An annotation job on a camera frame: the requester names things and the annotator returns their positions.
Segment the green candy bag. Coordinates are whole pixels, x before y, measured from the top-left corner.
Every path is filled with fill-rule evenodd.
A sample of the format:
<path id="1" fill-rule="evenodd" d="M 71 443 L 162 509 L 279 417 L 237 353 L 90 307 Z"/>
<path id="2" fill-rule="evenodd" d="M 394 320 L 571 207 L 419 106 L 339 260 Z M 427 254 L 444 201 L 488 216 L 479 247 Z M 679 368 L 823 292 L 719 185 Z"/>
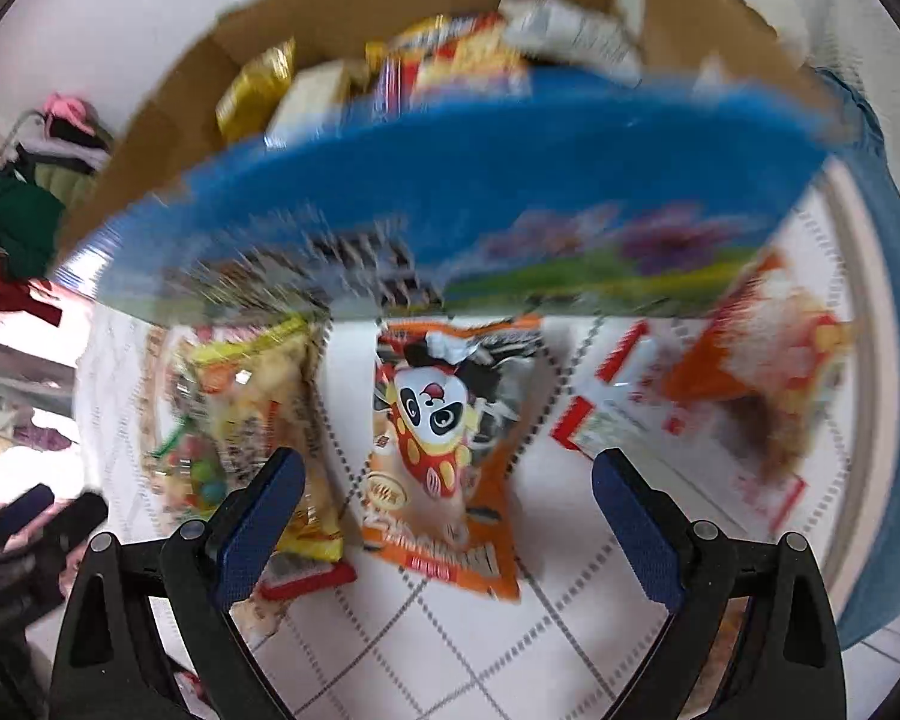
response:
<path id="1" fill-rule="evenodd" d="M 214 439 L 191 418 L 144 455 L 144 470 L 160 500 L 160 516 L 171 527 L 188 518 L 206 518 L 229 492 Z"/>

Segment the small red snack packet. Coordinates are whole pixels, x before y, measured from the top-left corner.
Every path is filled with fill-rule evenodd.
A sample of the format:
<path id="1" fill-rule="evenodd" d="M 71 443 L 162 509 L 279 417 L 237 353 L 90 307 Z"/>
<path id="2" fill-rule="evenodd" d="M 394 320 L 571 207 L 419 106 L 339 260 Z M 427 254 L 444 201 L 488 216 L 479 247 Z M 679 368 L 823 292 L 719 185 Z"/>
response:
<path id="1" fill-rule="evenodd" d="M 345 559 L 326 562 L 278 553 L 266 564 L 258 582 L 258 593 L 269 601 L 294 600 L 313 592 L 342 587 L 356 578 L 356 569 Z"/>

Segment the yellow green snack bag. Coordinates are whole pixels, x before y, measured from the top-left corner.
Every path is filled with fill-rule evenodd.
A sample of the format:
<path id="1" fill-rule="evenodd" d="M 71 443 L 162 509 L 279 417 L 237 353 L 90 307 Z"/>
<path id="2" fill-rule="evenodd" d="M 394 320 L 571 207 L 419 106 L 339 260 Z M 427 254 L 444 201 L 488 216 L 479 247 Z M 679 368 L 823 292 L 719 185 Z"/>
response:
<path id="1" fill-rule="evenodd" d="M 229 488 L 250 483 L 272 452 L 290 449 L 304 462 L 304 492 L 276 550 L 338 562 L 344 536 L 312 413 L 313 333 L 290 316 L 241 340 L 182 348 L 185 413 L 217 447 Z"/>

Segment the red white spicy strip packet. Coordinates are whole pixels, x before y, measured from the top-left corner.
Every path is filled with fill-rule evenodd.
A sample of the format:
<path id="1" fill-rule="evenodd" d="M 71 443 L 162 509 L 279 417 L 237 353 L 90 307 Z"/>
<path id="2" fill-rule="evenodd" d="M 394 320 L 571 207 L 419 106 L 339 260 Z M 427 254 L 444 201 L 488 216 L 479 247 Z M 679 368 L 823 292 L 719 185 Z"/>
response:
<path id="1" fill-rule="evenodd" d="M 770 476 L 769 415 L 758 397 L 681 405 L 660 383 L 679 359 L 678 343 L 641 320 L 574 387 L 551 431 L 556 442 L 593 458 L 619 449 L 649 454 L 681 476 L 751 538 L 774 538 L 805 492 L 797 473 Z"/>

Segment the orange panda snack bag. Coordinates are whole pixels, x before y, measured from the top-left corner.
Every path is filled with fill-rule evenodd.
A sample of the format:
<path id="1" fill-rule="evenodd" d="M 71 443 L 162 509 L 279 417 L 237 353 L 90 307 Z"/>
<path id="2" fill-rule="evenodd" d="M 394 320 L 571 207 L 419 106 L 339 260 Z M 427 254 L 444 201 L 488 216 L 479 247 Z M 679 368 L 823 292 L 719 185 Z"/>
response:
<path id="1" fill-rule="evenodd" d="M 539 348 L 533 316 L 379 328 L 364 550 L 468 592 L 520 598 L 505 477 Z"/>
<path id="2" fill-rule="evenodd" d="M 778 478 L 808 454 L 854 340 L 854 325 L 795 280 L 780 250 L 769 249 L 717 305 L 663 379 L 662 394 L 678 403 L 756 400 L 764 424 L 761 476 Z"/>

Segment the white wafer snack pack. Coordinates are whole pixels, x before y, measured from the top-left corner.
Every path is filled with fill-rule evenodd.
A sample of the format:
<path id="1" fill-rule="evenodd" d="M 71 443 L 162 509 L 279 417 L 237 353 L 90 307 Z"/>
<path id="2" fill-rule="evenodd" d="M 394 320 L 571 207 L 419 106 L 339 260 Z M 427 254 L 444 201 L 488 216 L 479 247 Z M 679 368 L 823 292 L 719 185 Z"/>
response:
<path id="1" fill-rule="evenodd" d="M 269 146 L 286 146 L 333 119 L 351 94 L 351 65 L 346 60 L 302 70 L 272 114 L 265 132 Z"/>

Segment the yellow instant noodle packet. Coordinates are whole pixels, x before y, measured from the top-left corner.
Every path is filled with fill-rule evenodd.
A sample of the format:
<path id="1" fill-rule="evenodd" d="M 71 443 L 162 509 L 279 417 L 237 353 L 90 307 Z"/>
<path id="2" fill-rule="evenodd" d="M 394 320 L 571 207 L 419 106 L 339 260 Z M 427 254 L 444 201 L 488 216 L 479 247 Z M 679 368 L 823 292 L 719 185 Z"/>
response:
<path id="1" fill-rule="evenodd" d="M 505 42 L 498 11 L 430 16 L 390 41 L 365 44 L 375 75 L 372 104 L 382 114 L 430 101 L 470 96 L 521 96 L 530 91 L 523 55 Z"/>

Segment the white grey label snack packet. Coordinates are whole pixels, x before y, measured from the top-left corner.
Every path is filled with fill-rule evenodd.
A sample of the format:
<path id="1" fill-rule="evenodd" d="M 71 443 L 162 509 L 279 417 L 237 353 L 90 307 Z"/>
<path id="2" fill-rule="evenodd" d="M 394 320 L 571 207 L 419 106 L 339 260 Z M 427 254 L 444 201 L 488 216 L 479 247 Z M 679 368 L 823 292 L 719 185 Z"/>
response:
<path id="1" fill-rule="evenodd" d="M 537 59 L 578 65 L 621 85 L 642 82 L 642 60 L 628 30 L 614 16 L 567 0 L 500 0 L 502 39 Z"/>

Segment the yellow panda snack bag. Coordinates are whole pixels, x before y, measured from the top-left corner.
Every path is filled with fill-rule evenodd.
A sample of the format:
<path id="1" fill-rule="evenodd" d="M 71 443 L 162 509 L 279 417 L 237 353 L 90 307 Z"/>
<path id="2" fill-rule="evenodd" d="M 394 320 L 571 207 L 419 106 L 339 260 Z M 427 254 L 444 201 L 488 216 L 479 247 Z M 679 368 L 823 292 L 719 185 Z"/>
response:
<path id="1" fill-rule="evenodd" d="M 294 78 L 295 39 L 276 44 L 245 64 L 215 105 L 227 145 L 265 132 Z"/>

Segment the pile of clothes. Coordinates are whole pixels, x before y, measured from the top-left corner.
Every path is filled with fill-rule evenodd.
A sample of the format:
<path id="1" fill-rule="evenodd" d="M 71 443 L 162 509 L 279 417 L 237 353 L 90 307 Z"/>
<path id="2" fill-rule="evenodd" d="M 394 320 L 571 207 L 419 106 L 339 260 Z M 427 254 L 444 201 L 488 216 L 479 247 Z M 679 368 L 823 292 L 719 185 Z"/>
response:
<path id="1" fill-rule="evenodd" d="M 94 135 L 47 124 L 41 106 L 22 112 L 0 146 L 0 316 L 29 317 L 53 332 L 64 322 L 50 281 L 58 234 L 91 198 L 110 159 L 109 134 L 86 104 Z M 71 439 L 37 424 L 35 413 L 69 418 L 75 380 L 71 364 L 0 343 L 0 454 L 69 449 Z"/>

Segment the white patterned quilt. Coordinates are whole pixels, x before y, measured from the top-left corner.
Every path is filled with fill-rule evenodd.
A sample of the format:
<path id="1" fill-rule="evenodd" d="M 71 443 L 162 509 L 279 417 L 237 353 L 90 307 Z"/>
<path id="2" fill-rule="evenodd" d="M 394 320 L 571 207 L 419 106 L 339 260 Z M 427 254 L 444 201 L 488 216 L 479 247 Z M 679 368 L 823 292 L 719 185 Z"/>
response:
<path id="1" fill-rule="evenodd" d="M 864 277 L 873 232 L 859 186 L 832 160 L 782 227 L 775 243 L 797 277 L 842 320 L 862 320 Z M 256 640 L 261 667 L 301 718 L 600 718 L 628 684 L 665 621 L 645 598 L 590 493 L 590 462 L 551 436 L 585 374 L 635 319 L 543 320 L 543 348 L 530 397 L 530 426 L 517 445 L 507 483 L 517 545 L 520 603 L 496 601 L 448 583 L 401 572 L 357 546 L 359 493 L 370 427 L 375 325 L 326 330 L 318 362 L 317 426 L 328 452 L 334 500 L 344 504 L 346 556 L 357 580 L 322 590 L 276 613 L 276 629 Z M 808 539 L 821 559 L 839 616 L 862 572 L 877 525 L 848 525 L 870 472 L 873 418 L 859 430 L 860 377 L 871 383 L 873 341 L 860 322 L 845 379 L 824 410 L 806 461 L 808 488 L 782 530 Z M 110 530 L 123 541 L 162 535 L 162 504 L 144 475 L 149 439 L 169 430 L 157 374 L 190 330 L 152 328 L 108 307 L 94 307 L 77 365 L 80 438 L 98 461 L 110 502 Z"/>

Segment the cardboard milk box blue print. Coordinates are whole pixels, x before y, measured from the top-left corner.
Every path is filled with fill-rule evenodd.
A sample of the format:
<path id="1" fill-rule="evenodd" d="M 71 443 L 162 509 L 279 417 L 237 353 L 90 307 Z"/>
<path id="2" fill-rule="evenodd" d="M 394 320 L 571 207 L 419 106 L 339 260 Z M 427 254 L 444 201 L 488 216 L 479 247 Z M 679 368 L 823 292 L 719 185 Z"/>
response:
<path id="1" fill-rule="evenodd" d="M 521 54 L 521 96 L 374 109 L 365 44 L 499 2 L 255 0 L 221 16 L 64 226 L 56 279 L 159 325 L 704 314 L 820 172 L 831 96 L 733 0 L 567 0 L 621 21 L 639 85 Z M 217 101 L 291 37 L 294 78 L 351 65 L 347 103 L 286 146 L 268 127 L 227 145 Z"/>

